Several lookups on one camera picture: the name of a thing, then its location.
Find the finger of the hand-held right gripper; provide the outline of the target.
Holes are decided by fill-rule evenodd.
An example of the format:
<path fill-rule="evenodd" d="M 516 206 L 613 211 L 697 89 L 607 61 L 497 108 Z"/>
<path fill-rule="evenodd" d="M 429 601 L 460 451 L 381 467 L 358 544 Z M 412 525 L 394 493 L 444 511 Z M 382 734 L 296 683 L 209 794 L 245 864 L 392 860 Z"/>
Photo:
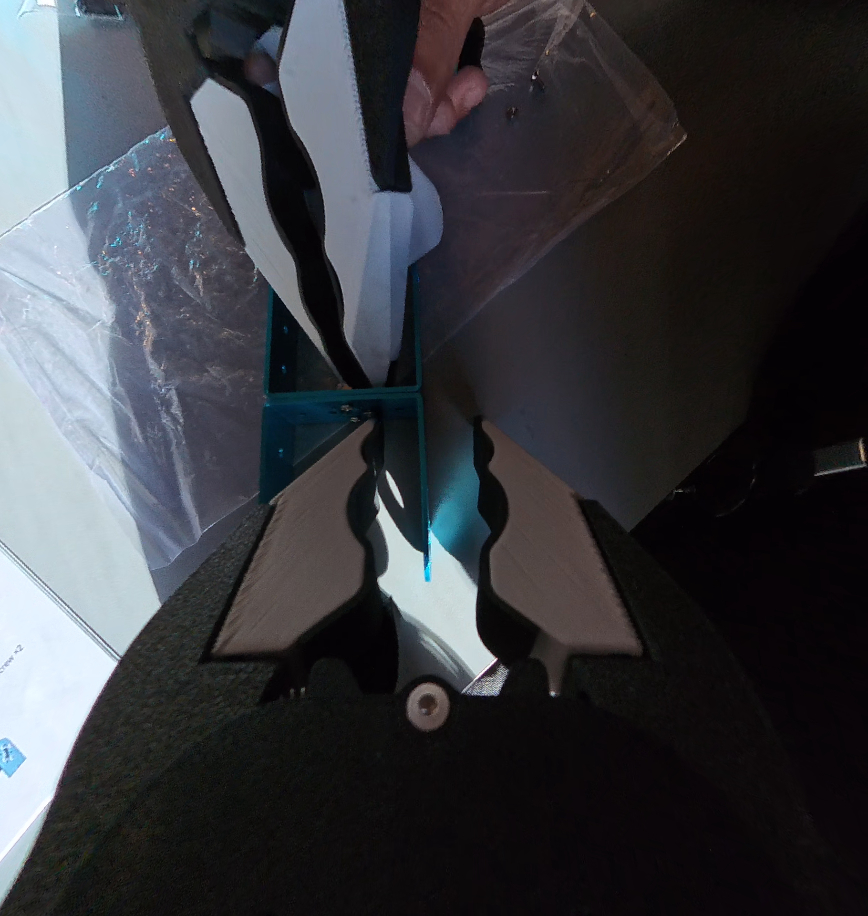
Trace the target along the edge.
<path fill-rule="evenodd" d="M 190 108 L 245 249 L 342 383 L 369 379 L 344 340 L 341 292 L 320 243 L 303 181 L 266 143 L 239 86 L 208 78 Z"/>
<path fill-rule="evenodd" d="M 293 2 L 279 58 L 289 125 L 319 182 L 337 327 L 374 386 L 400 351 L 409 269 L 443 234 L 440 196 L 405 137 L 419 7 Z"/>

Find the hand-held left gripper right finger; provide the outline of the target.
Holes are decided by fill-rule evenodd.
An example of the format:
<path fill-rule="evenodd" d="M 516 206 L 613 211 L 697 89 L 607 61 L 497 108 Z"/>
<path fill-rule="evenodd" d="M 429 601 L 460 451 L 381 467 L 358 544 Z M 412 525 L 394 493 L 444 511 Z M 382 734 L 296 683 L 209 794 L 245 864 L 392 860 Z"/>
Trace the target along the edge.
<path fill-rule="evenodd" d="M 477 632 L 508 668 L 539 662 L 550 696 L 580 657 L 639 658 L 644 645 L 579 494 L 487 419 L 477 420 Z"/>

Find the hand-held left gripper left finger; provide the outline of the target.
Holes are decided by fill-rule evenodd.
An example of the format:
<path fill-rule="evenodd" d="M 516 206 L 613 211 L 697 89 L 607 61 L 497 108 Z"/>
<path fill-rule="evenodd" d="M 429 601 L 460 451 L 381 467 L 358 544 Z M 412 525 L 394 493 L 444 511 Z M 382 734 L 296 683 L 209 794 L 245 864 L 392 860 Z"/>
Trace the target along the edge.
<path fill-rule="evenodd" d="M 212 640 L 214 658 L 276 658 L 375 597 L 375 420 L 271 502 Z"/>

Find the blue metal bracket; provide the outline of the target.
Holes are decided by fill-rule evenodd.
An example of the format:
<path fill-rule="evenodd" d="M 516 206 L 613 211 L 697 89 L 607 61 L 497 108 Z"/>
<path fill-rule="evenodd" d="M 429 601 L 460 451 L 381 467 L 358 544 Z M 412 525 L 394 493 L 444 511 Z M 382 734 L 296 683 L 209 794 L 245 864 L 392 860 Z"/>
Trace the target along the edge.
<path fill-rule="evenodd" d="M 278 294 L 268 293 L 265 402 L 261 418 L 259 500 L 268 503 L 351 428 L 368 419 L 383 427 L 382 496 L 405 540 L 422 556 L 431 580 L 428 454 L 418 327 L 419 278 L 408 272 L 402 345 L 389 384 L 339 387 L 320 351 Z"/>

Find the small clear plastic bag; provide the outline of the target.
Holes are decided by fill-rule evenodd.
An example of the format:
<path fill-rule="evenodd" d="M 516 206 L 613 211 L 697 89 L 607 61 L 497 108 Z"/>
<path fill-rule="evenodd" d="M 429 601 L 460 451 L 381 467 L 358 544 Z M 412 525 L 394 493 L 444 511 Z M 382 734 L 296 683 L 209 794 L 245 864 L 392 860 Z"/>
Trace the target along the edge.
<path fill-rule="evenodd" d="M 687 136 L 654 75 L 589 2 L 510 2 L 484 30 L 485 99 L 410 153 L 443 211 L 440 245 L 417 266 L 424 358 Z M 542 94 L 530 89 L 536 68 Z"/>

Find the grey desk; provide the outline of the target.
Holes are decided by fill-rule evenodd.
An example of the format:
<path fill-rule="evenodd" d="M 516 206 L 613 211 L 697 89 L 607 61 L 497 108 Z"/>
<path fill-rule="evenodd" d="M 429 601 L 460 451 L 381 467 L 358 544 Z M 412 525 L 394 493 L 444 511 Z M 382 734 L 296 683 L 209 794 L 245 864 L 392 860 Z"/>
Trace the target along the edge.
<path fill-rule="evenodd" d="M 750 671 L 817 818 L 868 822 L 868 468 L 814 479 L 812 450 L 868 454 L 868 2 L 594 2 L 676 107 L 685 141 L 495 295 L 424 362 L 436 598 L 468 673 L 486 526 L 484 415 L 635 530 Z M 66 185 L 165 127 L 136 24 L 57 15 Z M 0 114 L 51 86 L 0 48 Z M 0 205 L 51 144 L 0 121 Z M 21 221 L 33 213 L 21 204 Z M 123 654 L 257 505 L 151 570 L 134 522 L 0 354 L 0 539 Z"/>

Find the person's right hand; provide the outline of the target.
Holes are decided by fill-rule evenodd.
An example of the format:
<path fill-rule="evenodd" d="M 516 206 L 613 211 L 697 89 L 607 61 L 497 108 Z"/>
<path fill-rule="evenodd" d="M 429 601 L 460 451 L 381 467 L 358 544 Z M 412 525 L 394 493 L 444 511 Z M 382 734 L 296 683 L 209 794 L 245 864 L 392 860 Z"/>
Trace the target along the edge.
<path fill-rule="evenodd" d="M 423 1 L 417 42 L 403 105 L 408 147 L 447 135 L 486 96 L 488 81 L 475 66 L 459 68 L 474 19 L 505 1 Z"/>

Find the white instruction sheet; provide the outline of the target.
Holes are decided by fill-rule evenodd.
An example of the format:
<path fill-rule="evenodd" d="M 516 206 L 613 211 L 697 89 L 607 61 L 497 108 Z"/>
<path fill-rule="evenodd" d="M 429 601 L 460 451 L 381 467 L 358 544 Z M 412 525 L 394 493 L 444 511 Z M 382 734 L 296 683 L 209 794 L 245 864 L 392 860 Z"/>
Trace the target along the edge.
<path fill-rule="evenodd" d="M 0 835 L 49 802 L 115 661 L 0 547 Z"/>

